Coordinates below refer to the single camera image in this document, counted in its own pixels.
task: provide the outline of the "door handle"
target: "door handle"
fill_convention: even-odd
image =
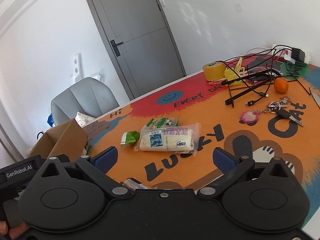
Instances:
[[[119,57],[120,56],[120,52],[119,52],[118,46],[123,44],[123,42],[120,42],[120,43],[116,44],[115,40],[112,40],[112,41],[110,41],[110,43],[111,43],[111,46],[112,46],[116,56]]]

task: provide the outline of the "polka dot pillow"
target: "polka dot pillow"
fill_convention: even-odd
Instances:
[[[80,112],[77,113],[75,119],[80,126],[85,126],[87,123],[95,120],[94,117],[88,116],[86,114],[82,114]]]

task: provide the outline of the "green snack package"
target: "green snack package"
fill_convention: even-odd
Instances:
[[[168,127],[178,126],[179,118],[162,117],[162,118],[152,118],[147,127],[149,129],[166,129]]]
[[[137,131],[125,132],[121,138],[121,145],[130,143],[134,144],[140,137],[140,133]]]

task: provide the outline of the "door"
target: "door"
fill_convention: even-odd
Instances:
[[[135,98],[184,76],[156,0],[92,1],[112,48],[110,57],[116,58],[118,75]]]

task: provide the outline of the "key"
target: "key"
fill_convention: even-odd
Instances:
[[[303,127],[303,124],[301,122],[299,122],[297,119],[295,119],[288,111],[284,110],[283,108],[281,108],[280,110],[275,109],[274,111],[279,116],[282,116],[283,118],[289,118],[290,120],[294,121],[295,123],[297,123],[298,125]]]
[[[280,107],[287,107],[287,105],[274,105],[274,104],[268,105],[268,107],[277,107],[277,108],[279,108],[279,106]]]

